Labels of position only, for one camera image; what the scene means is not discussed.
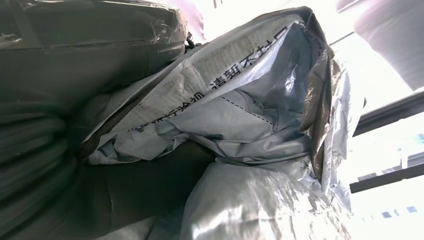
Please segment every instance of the plastic wrap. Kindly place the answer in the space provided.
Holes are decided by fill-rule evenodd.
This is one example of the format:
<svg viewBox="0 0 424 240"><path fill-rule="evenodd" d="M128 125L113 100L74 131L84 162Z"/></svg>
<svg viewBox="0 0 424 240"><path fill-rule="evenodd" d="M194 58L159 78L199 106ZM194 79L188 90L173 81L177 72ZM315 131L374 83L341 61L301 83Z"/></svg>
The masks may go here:
<svg viewBox="0 0 424 240"><path fill-rule="evenodd" d="M75 112L157 73L184 53L187 34L181 11L147 1L1 1L0 88L11 90L1 100Z"/></svg>
<svg viewBox="0 0 424 240"><path fill-rule="evenodd" d="M180 239L348 240L348 219L284 173L213 163L187 201Z"/></svg>
<svg viewBox="0 0 424 240"><path fill-rule="evenodd" d="M83 150L92 164L187 139L213 150L182 240L350 239L337 169L363 104L352 85L309 8L268 13L113 94Z"/></svg>
<svg viewBox="0 0 424 240"><path fill-rule="evenodd" d="M143 0L11 0L0 13L0 49L8 50L166 44L188 32L178 9Z"/></svg>

